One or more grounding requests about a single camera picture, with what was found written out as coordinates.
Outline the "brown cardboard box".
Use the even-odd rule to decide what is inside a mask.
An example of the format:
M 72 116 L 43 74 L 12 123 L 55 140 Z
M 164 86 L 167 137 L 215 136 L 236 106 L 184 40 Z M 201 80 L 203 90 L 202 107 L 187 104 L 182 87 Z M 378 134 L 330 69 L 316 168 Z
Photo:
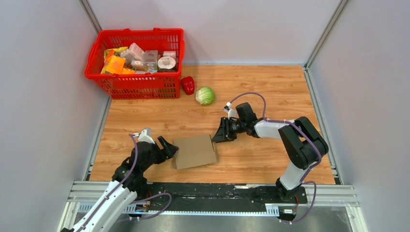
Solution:
M 173 140 L 178 147 L 172 165 L 176 170 L 214 164 L 219 161 L 214 143 L 209 134 Z

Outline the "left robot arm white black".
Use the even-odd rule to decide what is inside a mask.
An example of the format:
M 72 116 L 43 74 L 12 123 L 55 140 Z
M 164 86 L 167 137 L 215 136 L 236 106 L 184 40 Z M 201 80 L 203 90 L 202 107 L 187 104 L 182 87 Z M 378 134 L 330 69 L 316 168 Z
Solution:
M 147 130 L 130 134 L 134 143 L 131 155 L 115 170 L 107 188 L 93 207 L 76 224 L 63 232 L 107 232 L 129 204 L 149 201 L 160 194 L 147 196 L 144 172 L 153 164 L 161 164 L 178 152 L 178 146 L 159 136 L 155 142 Z

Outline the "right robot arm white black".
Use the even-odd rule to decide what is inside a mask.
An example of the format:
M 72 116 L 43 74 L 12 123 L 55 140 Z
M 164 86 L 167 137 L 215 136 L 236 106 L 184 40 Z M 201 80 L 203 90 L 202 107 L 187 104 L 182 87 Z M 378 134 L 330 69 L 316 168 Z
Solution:
M 327 142 L 305 116 L 285 121 L 258 118 L 247 102 L 237 105 L 235 109 L 227 103 L 224 110 L 228 115 L 221 118 L 212 142 L 231 142 L 237 139 L 239 133 L 283 142 L 290 163 L 276 181 L 275 197 L 281 202 L 286 203 L 294 198 L 307 174 L 329 151 Z

